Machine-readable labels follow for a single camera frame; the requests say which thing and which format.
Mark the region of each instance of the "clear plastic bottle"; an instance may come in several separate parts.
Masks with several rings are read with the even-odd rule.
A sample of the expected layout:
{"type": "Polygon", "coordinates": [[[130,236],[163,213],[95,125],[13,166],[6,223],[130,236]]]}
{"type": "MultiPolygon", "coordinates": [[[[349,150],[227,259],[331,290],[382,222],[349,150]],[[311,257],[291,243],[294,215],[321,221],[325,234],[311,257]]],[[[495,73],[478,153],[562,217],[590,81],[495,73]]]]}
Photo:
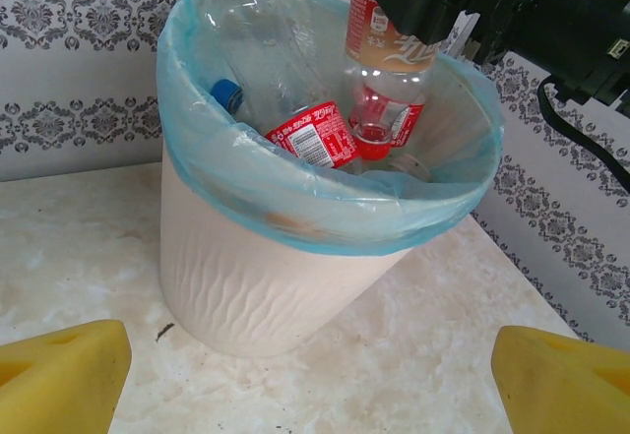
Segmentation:
{"type": "Polygon", "coordinates": [[[245,91],[245,122],[314,165],[339,168],[358,158],[339,108],[297,46],[282,0],[209,0],[205,9],[245,91]]]}
{"type": "Polygon", "coordinates": [[[401,35],[375,0],[350,0],[346,34],[349,124],[367,160],[407,143],[425,102],[428,72],[439,43],[401,35]]]}

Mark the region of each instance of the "blue plastic bag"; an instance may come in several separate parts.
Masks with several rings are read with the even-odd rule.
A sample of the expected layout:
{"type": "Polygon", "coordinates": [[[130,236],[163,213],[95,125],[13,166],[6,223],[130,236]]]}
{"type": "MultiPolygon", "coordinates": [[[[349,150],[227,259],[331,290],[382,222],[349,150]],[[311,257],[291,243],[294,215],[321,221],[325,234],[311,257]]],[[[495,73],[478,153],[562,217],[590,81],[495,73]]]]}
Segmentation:
{"type": "MultiPolygon", "coordinates": [[[[348,4],[285,0],[300,49],[324,85],[340,92],[348,4]]],[[[246,124],[208,91],[232,78],[208,0],[181,0],[157,47],[157,94],[166,150],[186,185],[228,218],[282,244],[333,255],[386,255],[457,224],[479,202],[501,157],[502,117],[494,85],[445,56],[436,60],[427,104],[405,152],[433,176],[352,176],[307,164],[246,124]]],[[[350,98],[336,97],[347,110],[350,98]]]]}

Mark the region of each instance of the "black cable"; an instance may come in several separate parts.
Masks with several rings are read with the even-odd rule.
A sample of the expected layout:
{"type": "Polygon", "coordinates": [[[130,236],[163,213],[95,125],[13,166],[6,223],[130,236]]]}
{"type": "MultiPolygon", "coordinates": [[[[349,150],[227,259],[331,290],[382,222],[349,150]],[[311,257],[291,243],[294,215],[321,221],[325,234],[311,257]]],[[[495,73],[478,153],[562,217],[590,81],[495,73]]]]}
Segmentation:
{"type": "Polygon", "coordinates": [[[575,142],[577,145],[582,146],[591,154],[599,158],[603,164],[610,170],[612,176],[614,176],[621,187],[630,193],[630,172],[626,170],[618,160],[614,158],[604,147],[582,134],[575,127],[565,121],[560,115],[555,112],[549,98],[544,90],[545,85],[553,85],[554,78],[552,75],[545,78],[540,85],[536,95],[538,96],[538,103],[540,104],[540,112],[544,121],[557,133],[562,134],[567,139],[575,142]]]}

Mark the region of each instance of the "damask pattern wallpaper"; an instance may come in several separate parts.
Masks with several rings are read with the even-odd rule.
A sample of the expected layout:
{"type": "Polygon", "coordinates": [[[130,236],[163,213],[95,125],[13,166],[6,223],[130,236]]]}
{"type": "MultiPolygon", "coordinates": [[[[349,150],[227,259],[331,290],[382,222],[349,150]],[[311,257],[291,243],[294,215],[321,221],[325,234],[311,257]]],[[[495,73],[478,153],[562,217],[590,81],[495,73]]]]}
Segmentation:
{"type": "MultiPolygon", "coordinates": [[[[175,1],[0,0],[0,180],[159,159],[154,52],[175,1]]],[[[505,155],[473,216],[576,334],[630,349],[627,193],[546,126],[543,71],[513,54],[483,70],[503,102],[505,155]]],[[[555,106],[630,166],[629,120],[555,106]]]]}

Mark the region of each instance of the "marble countertop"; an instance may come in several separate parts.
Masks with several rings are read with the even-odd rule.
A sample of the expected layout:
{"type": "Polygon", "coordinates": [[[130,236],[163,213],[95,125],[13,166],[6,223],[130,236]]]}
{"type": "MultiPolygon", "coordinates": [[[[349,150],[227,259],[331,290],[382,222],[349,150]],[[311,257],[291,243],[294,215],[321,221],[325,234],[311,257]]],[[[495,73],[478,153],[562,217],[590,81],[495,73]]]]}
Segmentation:
{"type": "Polygon", "coordinates": [[[0,183],[0,343],[122,320],[133,362],[113,434],[509,433],[499,328],[573,336],[469,217],[297,350],[216,353],[163,302],[159,182],[150,164],[0,183]]]}

